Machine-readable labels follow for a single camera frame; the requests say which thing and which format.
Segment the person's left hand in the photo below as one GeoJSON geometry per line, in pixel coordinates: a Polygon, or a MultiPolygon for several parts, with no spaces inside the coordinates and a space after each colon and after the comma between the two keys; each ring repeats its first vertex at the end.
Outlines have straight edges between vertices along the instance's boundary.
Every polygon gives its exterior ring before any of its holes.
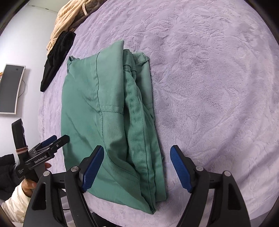
{"type": "Polygon", "coordinates": [[[35,189],[37,183],[30,180],[30,179],[24,179],[21,183],[21,188],[24,192],[24,194],[31,198],[32,194],[33,194],[33,190],[35,189]]]}

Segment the white sleeve left forearm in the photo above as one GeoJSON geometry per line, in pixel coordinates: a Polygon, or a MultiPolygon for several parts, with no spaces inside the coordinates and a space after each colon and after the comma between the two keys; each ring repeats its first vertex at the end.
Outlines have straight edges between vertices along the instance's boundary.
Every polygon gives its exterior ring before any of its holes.
{"type": "Polygon", "coordinates": [[[1,204],[3,211],[15,226],[23,225],[30,200],[31,198],[24,194],[20,183],[12,196],[1,204]]]}

